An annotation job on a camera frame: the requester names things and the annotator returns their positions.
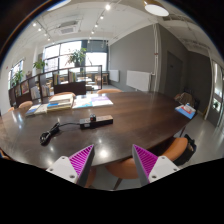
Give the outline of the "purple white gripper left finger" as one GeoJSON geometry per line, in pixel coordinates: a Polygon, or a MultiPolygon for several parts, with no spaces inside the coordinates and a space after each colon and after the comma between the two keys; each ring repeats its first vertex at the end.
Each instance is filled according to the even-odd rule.
{"type": "Polygon", "coordinates": [[[84,186],[88,179],[94,155],[94,146],[87,146],[70,157],[61,156],[47,169],[47,172],[79,186],[84,186]]]}

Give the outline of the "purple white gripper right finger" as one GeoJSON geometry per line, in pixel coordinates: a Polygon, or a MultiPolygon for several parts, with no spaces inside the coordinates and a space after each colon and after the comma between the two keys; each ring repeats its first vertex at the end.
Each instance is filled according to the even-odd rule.
{"type": "Polygon", "coordinates": [[[137,145],[132,146],[132,156],[142,186],[179,171],[166,156],[156,156],[137,145]]]}

